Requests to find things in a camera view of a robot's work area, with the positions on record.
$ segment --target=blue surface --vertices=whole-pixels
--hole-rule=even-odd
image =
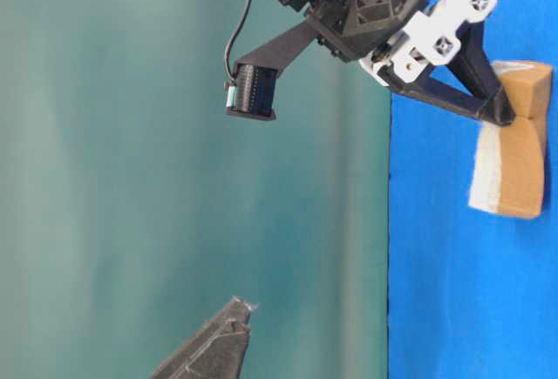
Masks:
[[[488,56],[557,67],[557,25],[555,0],[500,0],[487,23]],[[558,376],[555,95],[552,102],[544,214],[522,221],[467,207],[478,123],[394,98],[391,379]]]

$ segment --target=sponge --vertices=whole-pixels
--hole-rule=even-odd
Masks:
[[[494,62],[517,114],[507,127],[483,123],[469,206],[522,219],[541,214],[547,114],[553,69],[533,62]]]

